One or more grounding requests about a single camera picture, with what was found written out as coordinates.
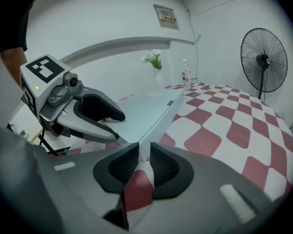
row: red and white checkered pattern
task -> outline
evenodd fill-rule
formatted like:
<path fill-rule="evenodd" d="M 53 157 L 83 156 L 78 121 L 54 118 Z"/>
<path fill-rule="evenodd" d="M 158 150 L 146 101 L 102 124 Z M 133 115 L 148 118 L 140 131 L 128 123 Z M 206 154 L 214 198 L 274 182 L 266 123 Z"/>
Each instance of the red and white checkered pattern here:
<path fill-rule="evenodd" d="M 87 143 L 84 140 L 76 143 L 68 155 L 118 145 Z M 228 86 L 193 83 L 184 91 L 184 103 L 160 143 L 224 162 L 271 200 L 286 194 L 293 186 L 293 138 L 289 128 L 265 103 Z M 151 203 L 150 195 L 145 196 L 145 191 L 151 192 L 153 188 L 149 168 L 149 164 L 140 164 L 125 188 L 126 195 L 135 191 L 134 197 L 126 196 L 126 205 L 128 212 L 133 211 L 129 215 L 136 220 L 138 213 L 143 214 Z"/>

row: plastic bottle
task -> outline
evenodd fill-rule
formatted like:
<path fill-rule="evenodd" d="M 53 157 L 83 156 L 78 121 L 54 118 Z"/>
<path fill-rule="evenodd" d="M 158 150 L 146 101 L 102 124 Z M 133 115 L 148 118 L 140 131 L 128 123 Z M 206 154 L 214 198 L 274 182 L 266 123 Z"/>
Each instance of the plastic bottle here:
<path fill-rule="evenodd" d="M 190 78 L 190 69 L 187 66 L 187 59 L 183 59 L 183 66 L 182 66 L 182 82 L 184 89 L 191 88 L 191 78 Z"/>

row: black sleeve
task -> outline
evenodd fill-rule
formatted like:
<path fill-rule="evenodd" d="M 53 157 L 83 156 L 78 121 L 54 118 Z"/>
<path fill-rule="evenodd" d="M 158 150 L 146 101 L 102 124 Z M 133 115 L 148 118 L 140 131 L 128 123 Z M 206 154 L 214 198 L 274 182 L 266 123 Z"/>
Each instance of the black sleeve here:
<path fill-rule="evenodd" d="M 0 15 L 0 52 L 19 47 L 27 50 L 27 23 L 34 1 L 22 0 L 8 13 Z"/>

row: person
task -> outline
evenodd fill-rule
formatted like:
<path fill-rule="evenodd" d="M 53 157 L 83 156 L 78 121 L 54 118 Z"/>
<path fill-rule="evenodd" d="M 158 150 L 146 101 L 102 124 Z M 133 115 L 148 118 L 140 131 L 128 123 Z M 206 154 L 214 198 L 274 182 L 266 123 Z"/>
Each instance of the person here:
<path fill-rule="evenodd" d="M 29 11 L 35 0 L 0 0 L 0 57 L 20 85 L 20 66 L 27 62 L 26 32 Z"/>

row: electric fan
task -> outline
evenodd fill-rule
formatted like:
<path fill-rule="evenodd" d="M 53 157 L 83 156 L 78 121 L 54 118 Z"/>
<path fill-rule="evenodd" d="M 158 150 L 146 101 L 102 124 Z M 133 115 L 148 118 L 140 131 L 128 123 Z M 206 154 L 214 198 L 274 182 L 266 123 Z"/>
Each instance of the electric fan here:
<path fill-rule="evenodd" d="M 288 71 L 288 60 L 282 43 L 272 32 L 256 28 L 250 30 L 241 45 L 244 73 L 254 88 L 270 93 L 278 89 Z"/>

